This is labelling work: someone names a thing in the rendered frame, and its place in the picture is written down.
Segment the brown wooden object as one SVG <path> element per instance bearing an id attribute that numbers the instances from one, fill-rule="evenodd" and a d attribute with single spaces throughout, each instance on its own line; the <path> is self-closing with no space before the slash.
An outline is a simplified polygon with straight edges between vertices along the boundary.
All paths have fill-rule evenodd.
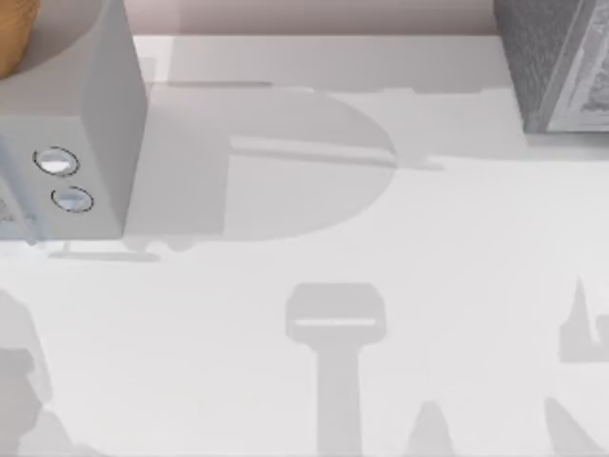
<path id="1" fill-rule="evenodd" d="M 0 0 L 0 79 L 24 59 L 41 0 Z"/>

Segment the large microwave knob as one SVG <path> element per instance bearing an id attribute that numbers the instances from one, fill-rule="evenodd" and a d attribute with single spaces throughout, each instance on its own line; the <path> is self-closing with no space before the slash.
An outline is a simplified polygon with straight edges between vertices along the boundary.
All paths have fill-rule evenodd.
<path id="1" fill-rule="evenodd" d="M 61 147 L 53 146 L 36 150 L 32 155 L 32 160 L 40 170 L 52 176 L 71 176 L 80 168 L 78 158 L 69 150 Z"/>

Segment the small microwave knob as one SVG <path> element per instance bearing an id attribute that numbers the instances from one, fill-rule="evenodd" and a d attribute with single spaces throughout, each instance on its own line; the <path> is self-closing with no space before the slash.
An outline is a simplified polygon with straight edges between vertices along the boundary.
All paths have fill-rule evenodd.
<path id="1" fill-rule="evenodd" d="M 54 189 L 50 198 L 57 208 L 68 213 L 85 213 L 94 206 L 94 199 L 91 194 L 78 187 Z"/>

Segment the pale microwave oven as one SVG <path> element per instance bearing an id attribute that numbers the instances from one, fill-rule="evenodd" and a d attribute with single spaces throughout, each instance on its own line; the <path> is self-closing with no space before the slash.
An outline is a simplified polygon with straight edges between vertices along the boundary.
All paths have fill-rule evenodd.
<path id="1" fill-rule="evenodd" d="M 41 0 L 18 71 L 0 79 L 0 242 L 121 237 L 146 120 L 124 0 Z M 53 146 L 78 158 L 76 173 L 34 164 Z M 89 192 L 93 208 L 57 208 L 50 194 L 66 187 Z"/>

